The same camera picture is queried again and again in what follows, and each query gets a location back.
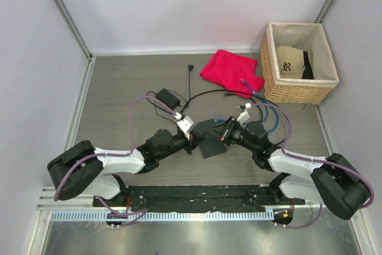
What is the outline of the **black network switch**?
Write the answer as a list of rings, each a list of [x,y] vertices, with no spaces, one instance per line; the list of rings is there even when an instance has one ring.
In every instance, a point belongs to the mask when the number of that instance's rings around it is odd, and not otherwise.
[[[198,122],[194,128],[194,132],[204,134],[205,140],[199,144],[204,159],[220,155],[227,151],[224,143],[215,138],[210,131],[217,126],[215,120],[208,119]]]

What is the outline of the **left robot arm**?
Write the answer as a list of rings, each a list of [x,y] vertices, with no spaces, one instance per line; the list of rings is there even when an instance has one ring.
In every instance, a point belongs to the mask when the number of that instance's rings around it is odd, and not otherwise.
[[[133,150],[104,150],[83,140],[47,165],[56,189],[55,201],[67,201],[80,194],[99,196],[113,206],[122,206],[127,192],[119,173],[145,174],[159,167],[159,162],[181,150],[192,153],[206,138],[205,133],[181,130],[172,135],[158,130],[145,144]]]

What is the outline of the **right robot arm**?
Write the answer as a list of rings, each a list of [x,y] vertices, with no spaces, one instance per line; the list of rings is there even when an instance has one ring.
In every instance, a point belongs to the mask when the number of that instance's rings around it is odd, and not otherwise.
[[[208,134],[223,142],[249,150],[262,169],[284,178],[269,190],[270,199],[283,204],[290,198],[304,199],[326,206],[332,214],[349,220],[372,198],[366,180],[338,153],[314,158],[290,152],[272,143],[259,121],[242,127],[234,118],[213,127]]]

